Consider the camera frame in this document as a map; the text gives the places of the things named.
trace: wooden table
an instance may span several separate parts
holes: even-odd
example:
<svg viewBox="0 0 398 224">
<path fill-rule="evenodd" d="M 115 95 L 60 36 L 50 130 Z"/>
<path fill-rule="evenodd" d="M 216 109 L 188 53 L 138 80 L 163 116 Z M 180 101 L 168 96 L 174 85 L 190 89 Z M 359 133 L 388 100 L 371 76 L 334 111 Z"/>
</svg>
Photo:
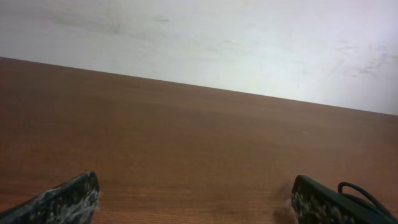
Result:
<svg viewBox="0 0 398 224">
<path fill-rule="evenodd" d="M 0 104 L 0 210 L 94 170 L 93 223 L 288 223 L 297 174 L 398 214 L 396 116 L 8 58 Z"/>
</svg>

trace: brown table surface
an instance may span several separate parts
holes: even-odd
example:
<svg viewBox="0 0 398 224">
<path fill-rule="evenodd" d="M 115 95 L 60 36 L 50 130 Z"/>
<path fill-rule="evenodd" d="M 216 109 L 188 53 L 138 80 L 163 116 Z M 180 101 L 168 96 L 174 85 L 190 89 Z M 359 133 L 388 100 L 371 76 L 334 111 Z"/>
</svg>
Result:
<svg viewBox="0 0 398 224">
<path fill-rule="evenodd" d="M 288 223 L 297 174 L 398 214 L 398 116 L 8 58 L 0 104 L 0 210 L 94 170 L 92 223 Z"/>
</svg>

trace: black wire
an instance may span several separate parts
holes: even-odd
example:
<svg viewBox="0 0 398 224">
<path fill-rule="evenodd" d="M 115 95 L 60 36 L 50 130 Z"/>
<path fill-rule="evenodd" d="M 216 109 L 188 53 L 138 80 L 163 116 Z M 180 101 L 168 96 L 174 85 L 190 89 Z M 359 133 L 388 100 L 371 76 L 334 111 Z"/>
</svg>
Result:
<svg viewBox="0 0 398 224">
<path fill-rule="evenodd" d="M 358 187 L 355 184 L 351 184 L 351 183 L 347 183 L 347 182 L 341 182 L 340 184 L 338 184 L 337 186 L 337 191 L 339 194 L 344 195 L 345 197 L 347 197 L 347 194 L 343 193 L 343 187 L 347 186 L 347 187 L 351 187 L 352 189 L 357 190 L 359 193 L 363 194 L 369 201 L 371 201 L 373 203 L 374 206 L 376 206 L 377 209 L 380 210 L 381 213 L 391 217 L 393 220 L 395 220 L 396 222 L 398 222 L 398 220 L 391 214 L 391 212 L 389 210 L 387 210 L 376 198 L 374 198 L 371 194 L 369 194 L 367 191 L 365 191 L 364 189 L 362 189 L 361 187 Z"/>
</svg>

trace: black object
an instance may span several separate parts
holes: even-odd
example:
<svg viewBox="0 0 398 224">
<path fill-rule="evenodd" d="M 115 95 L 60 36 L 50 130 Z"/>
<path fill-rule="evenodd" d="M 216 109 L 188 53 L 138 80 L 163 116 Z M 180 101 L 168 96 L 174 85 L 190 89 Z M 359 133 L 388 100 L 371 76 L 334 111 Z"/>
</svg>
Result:
<svg viewBox="0 0 398 224">
<path fill-rule="evenodd" d="M 89 224 L 99 196 L 96 174 L 86 172 L 0 213 L 0 224 Z"/>
<path fill-rule="evenodd" d="M 354 195 L 344 194 L 342 192 L 344 186 L 352 187 L 362 193 L 373 205 Z M 298 175 L 292 189 L 291 200 L 299 224 L 398 223 L 372 195 L 347 182 L 338 185 L 337 193 L 305 175 Z"/>
</svg>

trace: black cable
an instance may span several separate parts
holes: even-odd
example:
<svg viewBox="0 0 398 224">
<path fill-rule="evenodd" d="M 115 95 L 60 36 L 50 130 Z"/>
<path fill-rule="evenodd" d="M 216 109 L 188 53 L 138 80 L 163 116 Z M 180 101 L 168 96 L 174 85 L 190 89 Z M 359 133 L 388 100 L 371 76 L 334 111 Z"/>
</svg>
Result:
<svg viewBox="0 0 398 224">
<path fill-rule="evenodd" d="M 343 187 L 347 186 L 347 187 L 351 187 L 352 189 L 355 189 L 356 191 L 358 191 L 359 193 L 363 194 L 370 202 L 373 203 L 373 205 L 383 214 L 391 217 L 394 221 L 398 222 L 398 220 L 391 214 L 391 212 L 389 210 L 387 210 L 376 198 L 374 198 L 371 194 L 369 194 L 367 191 L 365 191 L 364 189 L 362 189 L 361 187 L 358 187 L 355 184 L 351 184 L 351 183 L 347 183 L 347 182 L 341 182 L 340 184 L 338 184 L 337 186 L 337 191 L 339 194 L 344 195 L 345 197 L 349 198 L 350 200 L 354 201 L 354 202 L 360 202 L 360 204 L 363 205 L 363 202 L 361 201 L 360 198 L 357 198 L 353 195 L 348 195 L 348 194 L 344 194 L 343 193 Z"/>
</svg>

